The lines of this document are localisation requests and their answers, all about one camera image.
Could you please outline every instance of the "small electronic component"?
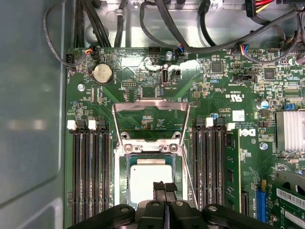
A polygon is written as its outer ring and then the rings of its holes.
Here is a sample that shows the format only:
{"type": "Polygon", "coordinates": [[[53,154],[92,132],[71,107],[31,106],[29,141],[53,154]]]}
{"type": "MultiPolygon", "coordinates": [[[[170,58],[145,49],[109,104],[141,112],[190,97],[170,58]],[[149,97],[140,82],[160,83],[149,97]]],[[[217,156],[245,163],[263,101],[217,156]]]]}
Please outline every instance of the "small electronic component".
{"type": "Polygon", "coordinates": [[[275,69],[265,68],[264,69],[264,79],[265,80],[275,80],[275,69]]]}
{"type": "Polygon", "coordinates": [[[268,106],[269,106],[269,103],[268,103],[268,101],[266,101],[266,100],[259,101],[259,102],[256,104],[256,108],[259,109],[259,110],[268,109],[268,106]]]}
{"type": "Polygon", "coordinates": [[[281,111],[275,113],[277,150],[305,151],[305,112],[281,111]]]}
{"type": "Polygon", "coordinates": [[[211,69],[212,73],[222,73],[223,64],[221,62],[212,62],[211,69]]]}
{"type": "Polygon", "coordinates": [[[100,63],[91,71],[94,80],[100,85],[107,85],[113,80],[113,72],[109,65],[100,63]]]}
{"type": "Polygon", "coordinates": [[[270,111],[268,111],[268,110],[261,110],[259,112],[259,114],[260,114],[261,118],[268,118],[270,116],[270,111]]]}

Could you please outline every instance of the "white label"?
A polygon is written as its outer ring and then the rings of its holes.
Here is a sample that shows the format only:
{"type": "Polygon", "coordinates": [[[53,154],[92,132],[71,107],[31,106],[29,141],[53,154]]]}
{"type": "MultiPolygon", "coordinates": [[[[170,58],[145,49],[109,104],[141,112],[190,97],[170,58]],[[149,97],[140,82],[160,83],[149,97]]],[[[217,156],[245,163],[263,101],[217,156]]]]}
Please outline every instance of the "white label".
{"type": "Polygon", "coordinates": [[[244,111],[232,111],[233,122],[244,122],[244,111]]]}
{"type": "Polygon", "coordinates": [[[242,130],[239,131],[239,136],[240,136],[240,137],[241,137],[241,136],[244,136],[244,137],[246,137],[246,136],[255,137],[255,135],[256,135],[256,130],[255,130],[255,129],[249,129],[249,130],[247,130],[247,129],[242,129],[242,130]]]}
{"type": "Polygon", "coordinates": [[[305,201],[298,198],[298,197],[295,197],[285,191],[282,191],[280,189],[276,189],[276,195],[279,197],[279,198],[282,198],[286,201],[288,201],[289,203],[292,203],[293,205],[296,205],[297,207],[301,208],[301,209],[304,209],[305,210],[305,201]]]}
{"type": "Polygon", "coordinates": [[[285,217],[287,219],[289,219],[290,221],[292,221],[293,223],[297,224],[298,226],[300,226],[301,228],[305,229],[305,221],[303,221],[302,219],[294,216],[293,214],[291,214],[288,211],[285,211],[285,217]]]}

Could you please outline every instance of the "red wire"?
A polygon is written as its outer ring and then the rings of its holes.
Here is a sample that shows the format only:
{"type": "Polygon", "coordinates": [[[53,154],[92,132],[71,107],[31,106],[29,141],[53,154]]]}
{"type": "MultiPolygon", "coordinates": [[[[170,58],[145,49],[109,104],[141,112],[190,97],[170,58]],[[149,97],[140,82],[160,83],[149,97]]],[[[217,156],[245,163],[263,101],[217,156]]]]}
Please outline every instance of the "red wire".
{"type": "Polygon", "coordinates": [[[261,6],[261,5],[265,5],[265,4],[268,4],[270,2],[273,2],[274,0],[263,0],[263,1],[257,1],[255,3],[256,6],[261,6]]]}

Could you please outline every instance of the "cable clip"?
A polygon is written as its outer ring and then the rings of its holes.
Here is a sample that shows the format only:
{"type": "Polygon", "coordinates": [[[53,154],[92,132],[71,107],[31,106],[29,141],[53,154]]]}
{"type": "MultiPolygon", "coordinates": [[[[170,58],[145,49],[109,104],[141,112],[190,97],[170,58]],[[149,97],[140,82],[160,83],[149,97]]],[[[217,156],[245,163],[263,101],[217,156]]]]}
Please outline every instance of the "cable clip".
{"type": "Polygon", "coordinates": [[[114,14],[115,14],[116,16],[122,16],[122,17],[123,17],[123,20],[125,21],[125,12],[124,12],[124,10],[115,9],[115,10],[114,10],[114,14]]]}

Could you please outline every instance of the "label sticker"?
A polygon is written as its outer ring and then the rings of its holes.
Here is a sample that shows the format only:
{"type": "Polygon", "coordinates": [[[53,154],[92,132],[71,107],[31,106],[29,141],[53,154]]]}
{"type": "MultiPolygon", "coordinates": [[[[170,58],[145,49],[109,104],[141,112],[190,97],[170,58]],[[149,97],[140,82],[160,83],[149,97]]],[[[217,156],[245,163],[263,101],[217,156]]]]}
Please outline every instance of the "label sticker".
{"type": "Polygon", "coordinates": [[[276,189],[276,195],[279,198],[282,198],[282,199],[288,201],[289,203],[292,203],[293,205],[296,205],[297,207],[305,210],[305,201],[304,200],[302,200],[298,197],[295,197],[295,196],[289,194],[288,192],[282,191],[278,188],[276,189]]]}
{"type": "Polygon", "coordinates": [[[232,111],[233,122],[244,122],[244,111],[232,111]]]}
{"type": "Polygon", "coordinates": [[[295,223],[296,225],[300,226],[301,228],[305,229],[305,221],[300,219],[299,217],[294,216],[288,211],[285,211],[285,217],[295,223]]]}

